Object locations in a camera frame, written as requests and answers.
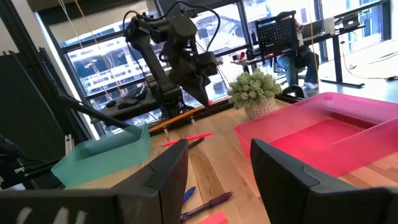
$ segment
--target jeans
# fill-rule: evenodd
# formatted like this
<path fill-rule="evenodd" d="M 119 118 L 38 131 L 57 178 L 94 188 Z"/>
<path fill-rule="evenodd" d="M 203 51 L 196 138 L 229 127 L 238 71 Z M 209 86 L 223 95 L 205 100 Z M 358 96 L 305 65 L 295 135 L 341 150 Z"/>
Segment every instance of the jeans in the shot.
<path fill-rule="evenodd" d="M 317 57 L 317 67 L 319 67 L 319 56 Z M 305 74 L 304 82 L 317 83 L 318 75 L 315 68 L 315 59 L 312 52 L 307 52 L 304 56 L 295 52 L 291 54 L 281 55 L 277 57 L 277 63 L 282 66 L 286 72 L 286 79 L 289 86 L 299 84 L 299 75 L 297 68 L 307 67 L 307 73 Z"/>

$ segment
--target wooden tabletop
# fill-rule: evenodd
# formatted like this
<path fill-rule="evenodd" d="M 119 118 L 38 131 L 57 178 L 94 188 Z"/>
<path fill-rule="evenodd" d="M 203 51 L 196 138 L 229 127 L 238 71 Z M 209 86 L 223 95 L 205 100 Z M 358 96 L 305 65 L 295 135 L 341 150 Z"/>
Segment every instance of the wooden tabletop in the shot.
<path fill-rule="evenodd" d="M 278 108 L 287 105 L 277 101 Z M 196 121 L 194 125 L 169 132 L 171 140 L 213 132 L 212 136 L 189 150 L 187 189 L 196 186 L 197 190 L 183 206 L 182 212 L 193 210 L 225 192 L 234 192 L 229 201 L 192 218 L 187 224 L 197 223 L 218 210 L 224 211 L 229 224 L 270 223 L 251 164 L 243 155 L 234 133 L 234 127 L 245 121 L 248 118 L 244 110 L 230 109 Z M 167 148 L 160 144 L 167 141 L 164 134 L 152 137 L 150 155 L 145 163 L 93 180 L 78 188 L 103 189 L 114 186 L 164 152 Z M 357 187 L 398 186 L 398 153 L 354 170 L 340 179 Z"/>

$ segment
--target sneaker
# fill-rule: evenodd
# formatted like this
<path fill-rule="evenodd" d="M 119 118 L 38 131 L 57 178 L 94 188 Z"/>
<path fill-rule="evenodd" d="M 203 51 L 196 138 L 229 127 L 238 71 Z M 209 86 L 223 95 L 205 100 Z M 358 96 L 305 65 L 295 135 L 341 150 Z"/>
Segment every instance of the sneaker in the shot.
<path fill-rule="evenodd" d="M 304 86 L 311 90 L 316 90 L 318 88 L 318 84 L 316 83 L 304 83 Z"/>

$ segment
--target pink sticky note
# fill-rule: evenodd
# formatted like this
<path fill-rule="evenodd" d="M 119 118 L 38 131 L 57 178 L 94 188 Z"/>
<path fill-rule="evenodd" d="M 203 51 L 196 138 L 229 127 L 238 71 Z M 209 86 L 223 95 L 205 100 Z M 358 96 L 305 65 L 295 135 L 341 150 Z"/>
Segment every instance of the pink sticky note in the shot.
<path fill-rule="evenodd" d="M 228 221 L 223 211 L 218 211 L 204 220 L 198 222 L 198 224 L 225 224 Z"/>

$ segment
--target white flower pot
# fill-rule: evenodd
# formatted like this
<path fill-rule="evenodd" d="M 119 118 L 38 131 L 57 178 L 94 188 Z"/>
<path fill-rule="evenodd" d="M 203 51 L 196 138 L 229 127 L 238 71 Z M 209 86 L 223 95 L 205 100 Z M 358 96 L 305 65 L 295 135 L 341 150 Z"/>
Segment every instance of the white flower pot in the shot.
<path fill-rule="evenodd" d="M 272 98 L 268 101 L 261 103 L 257 108 L 244 107 L 244 112 L 250 119 L 258 118 L 265 114 L 269 114 L 276 109 L 275 99 Z"/>

